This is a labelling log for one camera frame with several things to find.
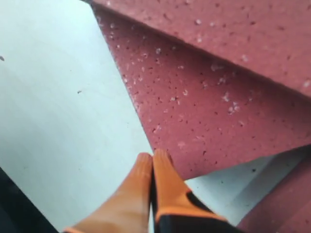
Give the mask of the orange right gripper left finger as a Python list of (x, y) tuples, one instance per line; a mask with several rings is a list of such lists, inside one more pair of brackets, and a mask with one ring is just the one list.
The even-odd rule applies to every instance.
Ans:
[(150, 213), (152, 157), (140, 153), (113, 195), (65, 233), (147, 233)]

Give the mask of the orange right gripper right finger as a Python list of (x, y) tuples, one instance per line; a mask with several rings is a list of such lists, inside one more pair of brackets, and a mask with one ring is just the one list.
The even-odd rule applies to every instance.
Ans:
[(156, 233), (222, 233), (228, 222), (208, 210), (202, 203), (191, 201), (193, 193), (178, 175), (166, 150), (153, 154), (155, 184), (154, 224)]

